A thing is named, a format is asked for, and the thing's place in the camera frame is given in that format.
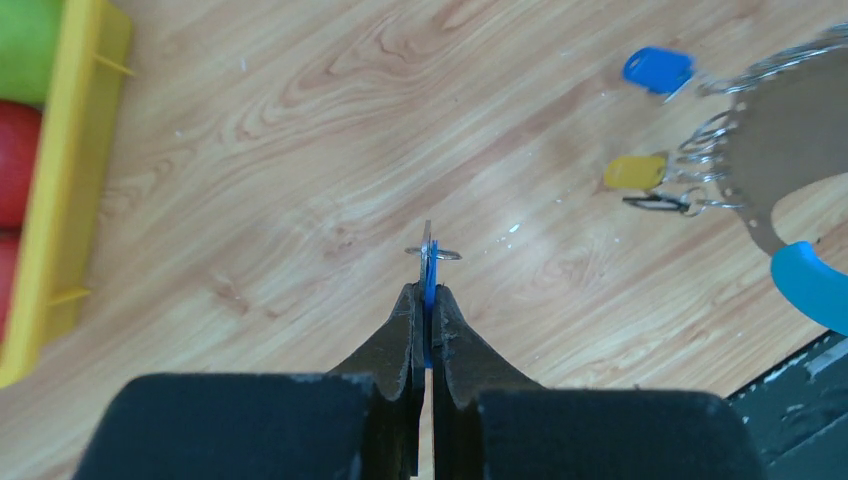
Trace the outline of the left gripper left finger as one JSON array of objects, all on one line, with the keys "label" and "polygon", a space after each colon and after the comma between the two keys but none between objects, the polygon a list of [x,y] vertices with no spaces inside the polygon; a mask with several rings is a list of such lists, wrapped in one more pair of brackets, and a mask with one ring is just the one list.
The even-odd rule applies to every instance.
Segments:
[{"label": "left gripper left finger", "polygon": [[421,309],[326,373],[156,373],[112,399],[78,479],[407,479],[423,403]]}]

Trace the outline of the light blue holder handle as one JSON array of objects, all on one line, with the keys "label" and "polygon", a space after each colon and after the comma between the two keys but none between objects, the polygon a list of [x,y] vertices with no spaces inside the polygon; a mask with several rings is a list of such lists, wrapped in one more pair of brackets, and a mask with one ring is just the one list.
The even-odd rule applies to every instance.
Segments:
[{"label": "light blue holder handle", "polygon": [[797,242],[777,251],[770,271],[778,291],[797,310],[847,335],[847,275],[823,262],[811,243]]}]

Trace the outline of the blue key tag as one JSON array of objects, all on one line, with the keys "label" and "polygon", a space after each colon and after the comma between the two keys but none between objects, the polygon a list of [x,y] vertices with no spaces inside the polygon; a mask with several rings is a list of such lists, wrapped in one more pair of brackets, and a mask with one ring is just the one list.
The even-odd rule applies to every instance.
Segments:
[{"label": "blue key tag", "polygon": [[458,261],[459,252],[445,250],[439,246],[432,235],[432,222],[426,220],[419,247],[407,247],[405,252],[420,258],[419,290],[423,311],[423,359],[426,368],[433,366],[433,309],[438,285],[438,264],[440,261]]},{"label": "blue key tag", "polygon": [[621,70],[625,81],[652,95],[662,96],[664,103],[674,98],[694,75],[695,60],[692,56],[656,46],[637,50]]}]

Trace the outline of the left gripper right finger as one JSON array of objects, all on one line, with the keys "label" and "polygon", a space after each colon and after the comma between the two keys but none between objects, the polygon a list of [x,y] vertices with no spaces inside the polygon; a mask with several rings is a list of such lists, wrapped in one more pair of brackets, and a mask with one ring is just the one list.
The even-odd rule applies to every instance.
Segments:
[{"label": "left gripper right finger", "polygon": [[522,373],[441,286],[433,308],[440,479],[762,479],[740,417],[701,391],[555,389]]}]

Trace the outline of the red apple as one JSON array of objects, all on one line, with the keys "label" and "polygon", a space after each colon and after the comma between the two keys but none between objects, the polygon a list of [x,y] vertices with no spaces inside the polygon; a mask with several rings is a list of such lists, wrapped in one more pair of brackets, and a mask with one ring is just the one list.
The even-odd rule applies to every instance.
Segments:
[{"label": "red apple", "polygon": [[1,101],[1,228],[19,229],[26,214],[37,157],[42,114]]}]

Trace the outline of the black key tag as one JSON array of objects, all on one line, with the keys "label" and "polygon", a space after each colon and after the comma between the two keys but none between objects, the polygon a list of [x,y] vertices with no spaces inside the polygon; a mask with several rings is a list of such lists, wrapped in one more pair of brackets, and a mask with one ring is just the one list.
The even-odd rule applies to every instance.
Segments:
[{"label": "black key tag", "polygon": [[623,197],[622,202],[646,211],[676,212],[679,214],[685,214],[691,208],[691,203],[686,200],[657,193]]}]

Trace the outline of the yellow-green pear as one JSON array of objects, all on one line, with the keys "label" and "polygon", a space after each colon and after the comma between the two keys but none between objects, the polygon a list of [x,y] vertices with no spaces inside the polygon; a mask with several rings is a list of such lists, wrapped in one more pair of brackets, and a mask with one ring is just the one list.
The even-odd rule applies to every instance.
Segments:
[{"label": "yellow-green pear", "polygon": [[24,104],[46,101],[63,1],[1,2],[1,98]]}]

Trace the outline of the pink-red apple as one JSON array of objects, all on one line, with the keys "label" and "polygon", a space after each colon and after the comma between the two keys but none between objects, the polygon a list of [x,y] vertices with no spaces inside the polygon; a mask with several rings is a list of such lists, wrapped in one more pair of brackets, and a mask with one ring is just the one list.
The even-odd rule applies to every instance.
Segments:
[{"label": "pink-red apple", "polygon": [[16,278],[20,240],[20,230],[1,232],[1,340],[4,340],[6,335],[6,324]]}]

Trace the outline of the yellow plastic fruit bin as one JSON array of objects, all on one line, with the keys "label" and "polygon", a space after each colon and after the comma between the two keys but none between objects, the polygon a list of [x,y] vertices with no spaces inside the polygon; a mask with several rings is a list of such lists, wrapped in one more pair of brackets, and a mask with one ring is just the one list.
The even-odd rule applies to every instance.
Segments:
[{"label": "yellow plastic fruit bin", "polygon": [[130,18],[110,1],[66,1],[46,95],[15,286],[1,342],[1,385],[30,374],[75,326],[122,86]]}]

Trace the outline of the yellow key tag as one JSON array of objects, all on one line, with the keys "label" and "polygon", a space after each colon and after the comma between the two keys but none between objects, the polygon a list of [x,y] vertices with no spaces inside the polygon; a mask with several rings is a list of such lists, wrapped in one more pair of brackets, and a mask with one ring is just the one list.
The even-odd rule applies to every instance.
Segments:
[{"label": "yellow key tag", "polygon": [[666,177],[668,160],[661,155],[620,156],[612,160],[602,175],[603,185],[618,190],[651,190]]}]

